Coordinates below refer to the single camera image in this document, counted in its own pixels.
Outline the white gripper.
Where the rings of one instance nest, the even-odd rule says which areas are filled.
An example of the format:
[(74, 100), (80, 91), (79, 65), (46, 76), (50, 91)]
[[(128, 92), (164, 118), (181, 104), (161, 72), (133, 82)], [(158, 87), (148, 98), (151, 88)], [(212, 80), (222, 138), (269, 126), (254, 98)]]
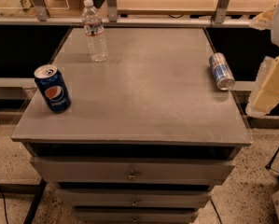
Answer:
[[(265, 8), (249, 26), (257, 30), (271, 30), (271, 40), (279, 47), (279, 2)], [(279, 56), (266, 57), (261, 63), (255, 87), (248, 98), (246, 114), (260, 118), (268, 115), (279, 105)]]

